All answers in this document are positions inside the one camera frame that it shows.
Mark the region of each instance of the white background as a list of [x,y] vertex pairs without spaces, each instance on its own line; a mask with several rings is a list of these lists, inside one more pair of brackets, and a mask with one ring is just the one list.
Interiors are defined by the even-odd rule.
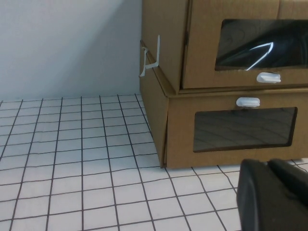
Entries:
[[0,0],[0,99],[139,91],[141,0]]

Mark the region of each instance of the cardboard drawer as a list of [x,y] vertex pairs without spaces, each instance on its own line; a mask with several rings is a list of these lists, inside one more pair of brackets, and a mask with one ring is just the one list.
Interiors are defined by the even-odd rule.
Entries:
[[143,0],[142,10],[142,41],[156,55],[160,35],[176,93],[308,86],[307,0]]
[[161,166],[308,156],[308,89],[176,95],[159,67],[148,69],[140,84]]

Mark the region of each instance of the floor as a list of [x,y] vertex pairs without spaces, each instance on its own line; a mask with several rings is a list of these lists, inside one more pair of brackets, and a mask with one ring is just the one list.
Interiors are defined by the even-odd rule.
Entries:
[[140,95],[0,102],[0,154],[1,231],[241,229],[239,166],[161,169]]

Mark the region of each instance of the drawer window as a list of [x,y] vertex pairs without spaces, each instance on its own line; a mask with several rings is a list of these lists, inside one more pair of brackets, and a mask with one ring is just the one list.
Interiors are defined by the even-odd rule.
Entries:
[[194,152],[291,146],[297,108],[197,112]]
[[215,70],[308,67],[308,20],[226,19]]

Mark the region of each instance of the white plastic handle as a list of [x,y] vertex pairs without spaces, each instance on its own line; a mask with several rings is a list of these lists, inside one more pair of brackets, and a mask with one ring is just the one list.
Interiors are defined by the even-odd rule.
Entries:
[[237,99],[236,105],[239,107],[260,107],[260,99],[241,97]]
[[280,75],[275,73],[262,72],[257,76],[259,83],[280,83]]

